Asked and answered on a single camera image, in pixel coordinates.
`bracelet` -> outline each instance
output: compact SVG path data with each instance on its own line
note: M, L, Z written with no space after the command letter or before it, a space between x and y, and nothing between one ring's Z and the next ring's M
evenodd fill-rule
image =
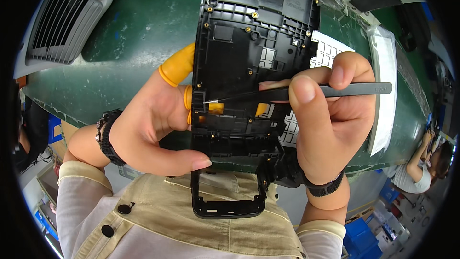
M101 148L102 153L104 153L104 155L109 158L112 163L118 166L126 165L126 162L124 162L115 152L112 144L110 143L109 135L112 124L121 115L121 113L122 111L118 109L104 112L96 124L98 129L96 142L99 144L99 148Z
M328 194L336 192L342 182L343 176L345 175L345 168L340 171L337 177L323 185L314 185L306 177L304 177L304 184L314 197L322 197Z

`tweezers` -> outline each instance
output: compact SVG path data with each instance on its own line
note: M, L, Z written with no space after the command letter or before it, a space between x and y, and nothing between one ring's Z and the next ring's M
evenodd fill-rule
M341 97L371 94L389 94L393 89L391 83L364 82L350 83L345 89L337 90L329 85L320 85L325 97ZM237 94L230 97L218 98L203 102L206 103L226 103L226 102L260 102L270 103L272 101L289 101L289 87L280 87L262 91L253 91Z

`sleeve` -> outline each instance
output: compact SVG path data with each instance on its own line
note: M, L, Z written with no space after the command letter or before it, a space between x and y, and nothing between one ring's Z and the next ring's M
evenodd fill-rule
M70 258L78 228L112 186L102 171L79 161L64 162L59 169L56 226L65 258Z
M423 170L422 179L414 183L414 186L417 188L417 193L423 193L427 191L431 185L431 175L428 169L426 168L425 164L423 164L422 170Z
M300 226L297 231L309 259L339 259L342 256L345 227L335 221L315 220Z

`green workbench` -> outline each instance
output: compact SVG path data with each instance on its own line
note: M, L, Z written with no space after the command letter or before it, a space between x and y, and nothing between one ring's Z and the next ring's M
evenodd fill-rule
M77 127L95 123L104 111L124 109L160 64L195 41L200 1L113 0L81 56L72 65L29 75L26 95ZM342 15L341 11L323 6L320 31L369 57L364 30L353 16ZM383 18L393 25L387 27L389 30L398 32L394 18ZM427 82L420 56L411 54L407 59L419 82ZM422 136L426 114L406 80L398 74L397 109L388 150L370 157L366 140L348 164L347 172L379 169L411 158ZM191 76L184 83L191 83ZM186 131L173 132L160 143L179 149L187 148L189 142L190 132Z

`air vent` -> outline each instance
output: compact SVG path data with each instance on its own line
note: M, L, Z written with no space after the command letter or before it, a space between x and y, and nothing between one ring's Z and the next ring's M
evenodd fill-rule
M27 58L70 64L80 54L102 10L98 0L44 0Z

